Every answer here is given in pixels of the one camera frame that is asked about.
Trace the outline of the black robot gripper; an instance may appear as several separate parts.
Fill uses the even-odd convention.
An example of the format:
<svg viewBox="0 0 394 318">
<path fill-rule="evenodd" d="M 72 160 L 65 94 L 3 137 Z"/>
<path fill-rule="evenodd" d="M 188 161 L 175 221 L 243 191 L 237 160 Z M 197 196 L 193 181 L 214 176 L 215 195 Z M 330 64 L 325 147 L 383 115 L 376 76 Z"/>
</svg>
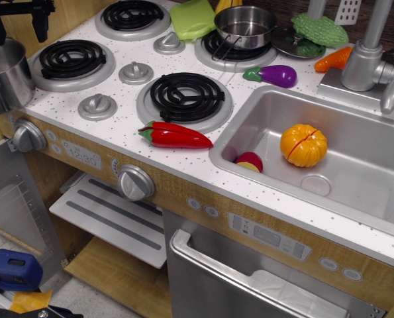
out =
<svg viewBox="0 0 394 318">
<path fill-rule="evenodd" d="M 37 40 L 48 39 L 48 17 L 56 11 L 55 2 L 42 1 L 0 1 L 0 14 L 32 14 L 32 26 Z M 0 46 L 4 45 L 7 33 L 0 17 Z"/>
</svg>

